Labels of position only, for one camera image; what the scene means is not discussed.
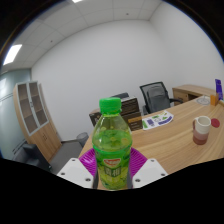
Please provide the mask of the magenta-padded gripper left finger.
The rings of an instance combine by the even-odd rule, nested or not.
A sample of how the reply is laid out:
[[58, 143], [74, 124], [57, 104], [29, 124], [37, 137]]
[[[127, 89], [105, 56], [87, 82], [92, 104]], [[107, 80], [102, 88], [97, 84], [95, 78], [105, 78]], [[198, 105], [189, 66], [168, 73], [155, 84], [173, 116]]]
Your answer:
[[58, 176], [78, 186], [96, 189], [99, 176], [94, 149], [88, 150], [80, 158], [71, 158]]

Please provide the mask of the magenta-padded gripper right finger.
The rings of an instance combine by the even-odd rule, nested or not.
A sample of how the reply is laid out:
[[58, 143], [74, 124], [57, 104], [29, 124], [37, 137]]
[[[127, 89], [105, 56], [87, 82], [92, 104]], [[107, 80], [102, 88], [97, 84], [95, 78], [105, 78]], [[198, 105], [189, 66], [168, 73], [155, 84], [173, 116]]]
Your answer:
[[146, 186], [167, 175], [168, 173], [155, 158], [147, 159], [137, 149], [131, 149], [127, 177], [129, 189]]

